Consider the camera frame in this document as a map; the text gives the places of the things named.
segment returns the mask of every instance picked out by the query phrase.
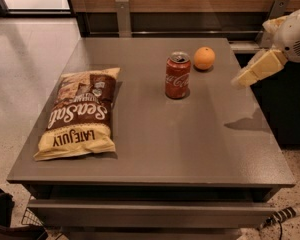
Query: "chip bag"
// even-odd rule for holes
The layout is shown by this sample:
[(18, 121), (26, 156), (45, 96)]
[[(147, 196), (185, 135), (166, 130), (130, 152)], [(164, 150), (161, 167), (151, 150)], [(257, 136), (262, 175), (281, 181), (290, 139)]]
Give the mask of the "chip bag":
[(120, 68), (63, 74), (36, 161), (114, 152), (111, 112)]

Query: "can label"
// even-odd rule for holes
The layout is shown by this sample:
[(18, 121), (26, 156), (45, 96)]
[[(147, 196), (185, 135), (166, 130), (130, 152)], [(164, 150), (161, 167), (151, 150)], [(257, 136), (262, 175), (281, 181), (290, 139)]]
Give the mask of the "can label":
[(185, 52), (173, 52), (167, 60), (165, 92), (169, 98), (180, 99), (189, 85), (191, 62)]

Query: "black object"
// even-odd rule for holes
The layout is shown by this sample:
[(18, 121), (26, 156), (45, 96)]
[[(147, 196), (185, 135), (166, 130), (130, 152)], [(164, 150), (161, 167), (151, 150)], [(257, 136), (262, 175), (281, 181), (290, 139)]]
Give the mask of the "black object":
[(12, 195), (0, 189), (0, 240), (44, 240), (48, 235), (42, 226), (28, 225), (11, 228), (14, 207)]
[(300, 63), (251, 86), (269, 126), (281, 146), (300, 146)]

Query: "floor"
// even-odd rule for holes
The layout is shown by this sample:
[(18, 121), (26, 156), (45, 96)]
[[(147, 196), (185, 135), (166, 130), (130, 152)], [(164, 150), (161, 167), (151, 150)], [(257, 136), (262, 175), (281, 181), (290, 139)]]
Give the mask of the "floor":
[[(21, 224), (29, 194), (8, 184), (7, 175), (79, 38), (75, 19), (0, 18), (0, 188), (14, 197), (12, 226)], [(300, 149), (283, 153), (297, 185), (270, 200), (278, 210), (300, 203)], [(49, 239), (58, 238), (58, 232), (49, 233)], [(279, 237), (275, 225), (242, 229), (240, 240)], [(282, 224), (282, 239), (300, 240), (300, 216)]]

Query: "metal bracket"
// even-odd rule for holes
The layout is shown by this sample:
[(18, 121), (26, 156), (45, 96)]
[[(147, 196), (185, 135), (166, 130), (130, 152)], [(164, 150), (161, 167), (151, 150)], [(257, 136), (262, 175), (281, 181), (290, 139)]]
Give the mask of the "metal bracket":
[[(283, 16), (289, 1), (290, 0), (274, 0), (270, 12), (267, 16), (267, 20)], [(272, 46), (271, 36), (269, 33), (264, 31), (264, 28), (262, 28), (262, 31), (258, 34), (256, 43), (260, 48), (270, 48)]]
[(116, 0), (119, 37), (131, 37), (129, 0)]

